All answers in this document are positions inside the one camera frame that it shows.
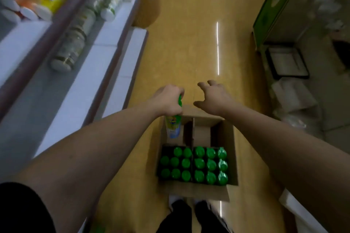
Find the hand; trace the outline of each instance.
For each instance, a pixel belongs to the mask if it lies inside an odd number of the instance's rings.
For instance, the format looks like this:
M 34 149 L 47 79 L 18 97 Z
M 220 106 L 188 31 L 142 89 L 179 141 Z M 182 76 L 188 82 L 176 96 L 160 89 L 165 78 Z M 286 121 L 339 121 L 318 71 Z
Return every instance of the hand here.
M 234 100 L 222 84 L 217 84 L 215 80 L 208 80 L 208 84 L 198 83 L 198 86 L 204 91 L 205 99 L 203 102 L 197 101 L 193 104 L 206 113 L 223 117 L 228 107 L 234 103 Z
M 149 101 L 155 106 L 158 116 L 175 116 L 182 113 L 178 97 L 183 98 L 184 94 L 183 88 L 166 85 L 158 89 Z

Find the leg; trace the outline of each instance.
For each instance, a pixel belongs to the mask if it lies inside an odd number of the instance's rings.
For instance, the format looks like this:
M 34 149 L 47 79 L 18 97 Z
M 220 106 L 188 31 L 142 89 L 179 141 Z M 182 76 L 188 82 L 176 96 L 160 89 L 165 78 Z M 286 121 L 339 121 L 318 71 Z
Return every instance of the leg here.
M 207 202 L 200 201 L 195 206 L 198 222 L 202 226 L 202 233 L 232 233 L 225 220 L 219 216 L 217 211 Z
M 157 233 L 192 232 L 192 209 L 184 200 L 172 205 L 173 211 L 160 223 Z

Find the aisle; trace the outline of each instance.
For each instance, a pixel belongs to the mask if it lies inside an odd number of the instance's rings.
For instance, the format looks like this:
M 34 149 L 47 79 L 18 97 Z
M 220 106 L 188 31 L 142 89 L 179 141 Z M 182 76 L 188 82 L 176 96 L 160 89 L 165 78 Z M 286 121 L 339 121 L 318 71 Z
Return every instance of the aisle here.
M 238 101 L 267 112 L 267 88 L 251 37 L 263 1 L 161 0 L 162 12 L 148 28 L 129 106 L 167 83 L 185 87 L 183 103 L 192 104 L 204 98 L 197 82 L 216 79 Z M 97 219 L 107 232 L 153 233 L 168 214 L 167 196 L 157 193 L 154 176 L 158 123 L 146 130 L 100 199 Z M 235 135 L 239 186 L 230 187 L 231 203 L 215 206 L 235 233 L 284 232 L 268 168 L 237 130 Z M 193 232 L 200 232 L 195 217 Z

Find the black sleeve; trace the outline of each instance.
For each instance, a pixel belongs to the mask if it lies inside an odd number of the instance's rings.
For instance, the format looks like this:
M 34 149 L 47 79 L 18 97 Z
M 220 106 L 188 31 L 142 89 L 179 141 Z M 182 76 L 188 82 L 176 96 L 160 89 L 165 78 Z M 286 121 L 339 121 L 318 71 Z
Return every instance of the black sleeve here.
M 54 222 L 40 197 L 16 182 L 0 184 L 1 232 L 55 232 Z

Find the large brown cardboard box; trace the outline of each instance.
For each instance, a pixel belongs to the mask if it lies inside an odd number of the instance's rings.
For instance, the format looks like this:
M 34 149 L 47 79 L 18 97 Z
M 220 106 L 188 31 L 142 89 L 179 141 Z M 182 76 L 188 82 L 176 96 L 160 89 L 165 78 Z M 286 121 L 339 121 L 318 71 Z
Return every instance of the large brown cardboard box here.
M 162 146 L 196 146 L 224 147 L 227 151 L 228 184 L 238 185 L 236 151 L 234 147 L 234 129 L 232 124 L 221 117 L 207 114 L 192 106 L 184 105 L 181 119 L 181 131 L 178 138 L 167 136 L 164 118 L 161 119 L 160 143 L 157 151 L 157 162 L 161 157 Z M 217 186 L 180 181 L 159 180 L 160 191 L 184 197 L 206 200 L 230 201 L 228 186 Z

